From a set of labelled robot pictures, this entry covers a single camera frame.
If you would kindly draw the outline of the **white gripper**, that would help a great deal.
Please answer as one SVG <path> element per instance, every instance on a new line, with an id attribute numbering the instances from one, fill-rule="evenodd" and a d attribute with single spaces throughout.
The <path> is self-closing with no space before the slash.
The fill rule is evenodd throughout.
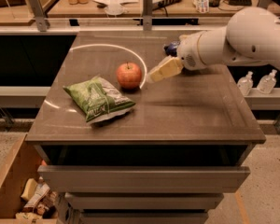
<path id="1" fill-rule="evenodd" d="M 176 50 L 178 58 L 165 57 L 147 73 L 147 82 L 155 83 L 168 77 L 176 76 L 181 73 L 184 67 L 191 71 L 204 69 L 206 64 L 202 61 L 199 53 L 199 40 L 202 35 L 203 32 L 181 35 L 179 37 L 179 46 Z"/>

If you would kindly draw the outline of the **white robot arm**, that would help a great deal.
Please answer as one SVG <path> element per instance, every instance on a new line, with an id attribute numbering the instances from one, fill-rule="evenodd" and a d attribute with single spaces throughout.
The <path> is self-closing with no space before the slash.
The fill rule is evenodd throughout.
<path id="1" fill-rule="evenodd" d="M 261 7 L 235 13 L 226 26 L 181 35 L 176 56 L 165 57 L 147 73 L 147 82 L 159 82 L 209 65 L 262 66 L 280 71 L 280 19 Z"/>

